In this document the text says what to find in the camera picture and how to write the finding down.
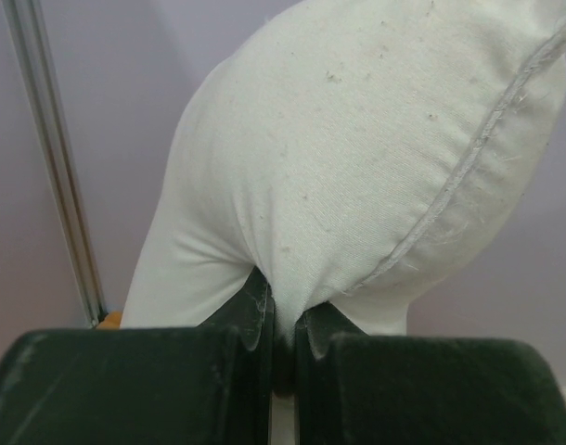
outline stuffed fabric object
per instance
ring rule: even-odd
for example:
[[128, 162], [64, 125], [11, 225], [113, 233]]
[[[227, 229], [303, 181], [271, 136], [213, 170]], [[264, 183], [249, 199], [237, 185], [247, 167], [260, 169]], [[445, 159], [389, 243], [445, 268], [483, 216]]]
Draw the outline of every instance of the stuffed fabric object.
[[[306, 0], [194, 95], [122, 327], [196, 325], [258, 266], [280, 335], [331, 301], [369, 334], [484, 249], [566, 95], [566, 0]], [[292, 443], [274, 404], [273, 443]]]

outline orange object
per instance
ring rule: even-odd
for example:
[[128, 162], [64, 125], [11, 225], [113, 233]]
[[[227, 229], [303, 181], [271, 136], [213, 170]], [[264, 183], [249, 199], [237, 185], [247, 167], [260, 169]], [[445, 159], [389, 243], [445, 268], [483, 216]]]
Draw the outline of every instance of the orange object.
[[120, 329], [122, 312], [110, 312], [104, 321], [97, 325], [96, 329]]

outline seam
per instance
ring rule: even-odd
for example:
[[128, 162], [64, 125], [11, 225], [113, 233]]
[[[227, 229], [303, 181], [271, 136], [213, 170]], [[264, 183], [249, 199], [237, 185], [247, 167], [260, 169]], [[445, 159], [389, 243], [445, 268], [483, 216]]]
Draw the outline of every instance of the seam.
[[497, 123], [502, 119], [506, 110], [512, 105], [521, 89], [531, 78], [543, 69], [548, 68], [558, 60], [566, 50], [566, 24], [551, 37], [546, 43], [540, 46], [537, 51], [521, 66], [518, 74], [503, 93], [487, 120], [482, 124], [478, 136], [473, 139], [467, 149], [465, 156], [460, 159], [450, 177], [446, 181], [443, 192], [433, 200], [426, 213], [413, 226], [405, 238], [394, 248], [391, 254], [384, 258], [363, 281], [349, 287], [343, 294], [349, 294], [372, 282], [383, 273], [388, 272], [398, 263], [406, 253], [421, 239], [428, 231], [430, 226], [437, 220], [447, 207], [458, 187], [464, 180], [467, 173], [472, 169], [475, 161], [482, 150], [487, 146], [491, 139], [491, 134]]

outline stitched edge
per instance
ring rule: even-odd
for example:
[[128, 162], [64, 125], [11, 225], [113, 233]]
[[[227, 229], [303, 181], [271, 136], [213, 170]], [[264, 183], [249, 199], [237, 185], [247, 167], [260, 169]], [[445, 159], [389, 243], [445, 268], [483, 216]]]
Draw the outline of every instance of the stitched edge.
[[543, 46], [539, 47], [536, 53], [522, 65], [518, 75], [506, 89], [499, 102], [491, 112], [484, 125], [480, 127], [479, 136], [471, 141], [467, 150], [468, 154], [461, 158], [457, 167], [444, 185], [443, 192], [440, 193], [431, 203], [428, 211], [413, 226], [408, 235], [394, 248], [392, 253], [382, 260], [378, 267], [362, 282], [349, 287], [343, 294], [354, 292], [372, 282], [383, 273], [388, 272], [406, 253], [419, 241], [427, 232], [430, 226], [441, 216], [446, 206], [452, 199], [458, 187], [464, 180], [467, 173], [471, 170], [481, 151], [487, 146], [491, 138], [491, 133], [497, 123], [504, 115], [505, 111], [512, 105], [514, 99], [521, 89], [530, 81], [534, 74], [542, 69], [548, 68], [553, 62], [563, 56], [566, 50], [566, 24], [551, 37]]

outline plush toy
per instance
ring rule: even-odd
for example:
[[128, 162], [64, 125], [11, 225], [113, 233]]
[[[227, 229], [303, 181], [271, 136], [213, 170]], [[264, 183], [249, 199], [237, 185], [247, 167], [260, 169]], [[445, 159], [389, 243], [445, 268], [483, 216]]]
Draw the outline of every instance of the plush toy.
[[409, 303], [484, 249], [530, 182], [565, 50], [566, 0], [285, 11], [188, 104], [122, 326], [199, 324], [258, 266], [288, 342], [323, 301], [404, 334]]

